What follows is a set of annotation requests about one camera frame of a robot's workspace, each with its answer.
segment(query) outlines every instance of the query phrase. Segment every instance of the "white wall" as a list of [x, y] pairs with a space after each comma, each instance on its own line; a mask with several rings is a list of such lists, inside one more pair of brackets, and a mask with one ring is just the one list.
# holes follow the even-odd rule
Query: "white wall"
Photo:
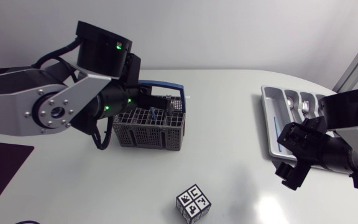
[[69, 44], [78, 20], [131, 39], [142, 68], [252, 68], [332, 88], [358, 52], [358, 0], [0, 0], [0, 67]]

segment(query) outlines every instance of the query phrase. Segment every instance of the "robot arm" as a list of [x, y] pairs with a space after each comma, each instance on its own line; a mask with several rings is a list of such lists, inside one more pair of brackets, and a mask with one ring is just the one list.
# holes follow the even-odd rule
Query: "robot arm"
[[[276, 174], [284, 185], [301, 187], [311, 166], [349, 174], [358, 189], [358, 90], [320, 100], [324, 116], [287, 124], [278, 142], [296, 157], [295, 167], [282, 162]], [[326, 131], [334, 131], [333, 138]]]
[[[151, 96], [151, 86], [139, 83], [140, 58], [131, 53], [131, 41], [84, 22], [76, 34], [73, 43], [31, 67], [0, 68], [0, 134], [54, 134], [73, 126], [105, 149], [115, 114], [137, 107], [173, 111], [170, 100]], [[60, 56], [79, 45], [77, 68]], [[50, 59], [59, 63], [40, 69]], [[75, 83], [67, 86], [70, 76]], [[103, 118], [108, 130], [102, 143], [97, 120]]]

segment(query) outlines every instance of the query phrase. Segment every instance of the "black cable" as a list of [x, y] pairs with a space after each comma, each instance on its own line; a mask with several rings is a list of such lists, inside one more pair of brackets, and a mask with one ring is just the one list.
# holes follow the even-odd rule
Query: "black cable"
[[98, 149], [105, 150], [109, 146], [111, 133], [112, 133], [111, 130], [112, 130], [112, 116], [110, 116], [107, 120], [107, 130], [104, 132], [106, 133], [106, 135], [104, 137], [103, 143], [101, 142], [101, 136], [98, 129], [95, 131], [95, 133], [92, 134], [93, 141]]
[[62, 59], [61, 57], [54, 57], [53, 59], [58, 60], [60, 63], [62, 63], [68, 70], [68, 72], [70, 72], [70, 75], [73, 79], [73, 81], [76, 83], [78, 81], [77, 77], [75, 76], [74, 73], [74, 69], [72, 69], [72, 67], [70, 66], [69, 63], [67, 63], [64, 59]]
[[37, 223], [36, 221], [27, 220], [27, 221], [18, 222], [16, 224], [40, 224], [40, 223]]
[[38, 61], [31, 65], [33, 68], [40, 68], [46, 61], [53, 59], [55, 57], [59, 57], [67, 52], [70, 52], [74, 50], [76, 47], [78, 47], [82, 42], [82, 39], [80, 37], [77, 37], [71, 44], [67, 45], [66, 47], [62, 47], [58, 50], [55, 50], [53, 52], [50, 52], [47, 55], [44, 55], [42, 58], [38, 59]]

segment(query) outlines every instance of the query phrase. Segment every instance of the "dishwasher cutlery basket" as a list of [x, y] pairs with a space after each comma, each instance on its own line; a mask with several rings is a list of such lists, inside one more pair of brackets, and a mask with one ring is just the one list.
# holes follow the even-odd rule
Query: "dishwasher cutlery basket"
[[184, 88], [174, 83], [146, 81], [139, 83], [179, 90], [180, 96], [159, 96], [171, 99], [172, 116], [165, 110], [136, 108], [114, 116], [113, 129], [119, 144], [124, 147], [168, 149], [179, 151], [185, 135], [186, 103]]

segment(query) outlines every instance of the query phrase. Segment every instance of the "fork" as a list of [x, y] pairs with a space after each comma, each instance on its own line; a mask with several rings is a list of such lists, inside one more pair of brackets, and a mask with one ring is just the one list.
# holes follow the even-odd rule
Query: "fork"
[[302, 113], [305, 116], [305, 118], [309, 118], [309, 101], [304, 100], [302, 102]]

